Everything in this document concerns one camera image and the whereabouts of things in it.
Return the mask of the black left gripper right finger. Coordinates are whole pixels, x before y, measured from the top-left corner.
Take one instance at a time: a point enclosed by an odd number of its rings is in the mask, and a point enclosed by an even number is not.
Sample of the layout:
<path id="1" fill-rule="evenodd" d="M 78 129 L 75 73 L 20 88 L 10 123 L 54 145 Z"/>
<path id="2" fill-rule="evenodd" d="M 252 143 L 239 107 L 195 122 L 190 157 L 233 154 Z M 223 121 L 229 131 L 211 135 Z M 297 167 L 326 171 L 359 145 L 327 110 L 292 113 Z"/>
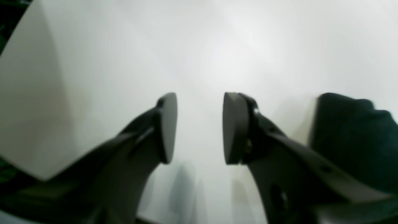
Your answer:
<path id="1" fill-rule="evenodd" d="M 226 164 L 249 168 L 269 224 L 397 223 L 397 194 L 290 139 L 248 95 L 224 94 L 223 143 Z"/>

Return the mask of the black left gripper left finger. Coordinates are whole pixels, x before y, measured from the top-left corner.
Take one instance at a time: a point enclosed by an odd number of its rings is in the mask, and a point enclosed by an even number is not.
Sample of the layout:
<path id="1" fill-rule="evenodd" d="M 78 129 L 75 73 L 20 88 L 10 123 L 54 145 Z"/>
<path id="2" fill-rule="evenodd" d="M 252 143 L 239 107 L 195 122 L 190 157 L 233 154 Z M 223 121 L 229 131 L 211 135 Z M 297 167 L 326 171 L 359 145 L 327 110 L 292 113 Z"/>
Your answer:
<path id="1" fill-rule="evenodd" d="M 42 224 L 134 224 L 151 173 L 173 158 L 175 93 L 158 99 L 114 138 L 47 181 L 1 186 L 1 211 Z"/>

